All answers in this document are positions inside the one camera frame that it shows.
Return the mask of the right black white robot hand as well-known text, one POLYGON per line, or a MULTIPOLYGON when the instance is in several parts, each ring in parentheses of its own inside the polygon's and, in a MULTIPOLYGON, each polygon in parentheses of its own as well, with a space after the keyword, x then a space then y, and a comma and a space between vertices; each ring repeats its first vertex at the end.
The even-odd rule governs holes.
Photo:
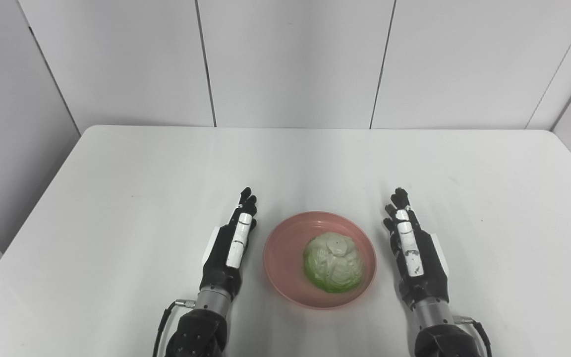
POLYGON ((398 267, 401 300, 410 309, 428 299, 449 303, 447 273, 437 246, 422 229, 405 189, 395 189, 385 211, 383 223, 398 267))

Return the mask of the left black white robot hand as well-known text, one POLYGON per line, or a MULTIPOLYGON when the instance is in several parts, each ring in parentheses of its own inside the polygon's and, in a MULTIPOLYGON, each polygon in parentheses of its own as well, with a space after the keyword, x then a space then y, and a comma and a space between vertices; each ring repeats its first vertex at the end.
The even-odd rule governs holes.
POLYGON ((257 213, 256 203, 257 197, 252 194, 250 187, 246 187, 240 193, 238 206, 233 211, 229 222, 218 228, 213 248, 203 265, 203 276, 199 289, 210 287, 222 289, 229 294, 231 300, 238 295, 242 284, 241 273, 238 267, 228 267, 226 261, 240 215, 242 213, 251 215, 250 231, 256 227, 257 221, 254 218, 257 213))

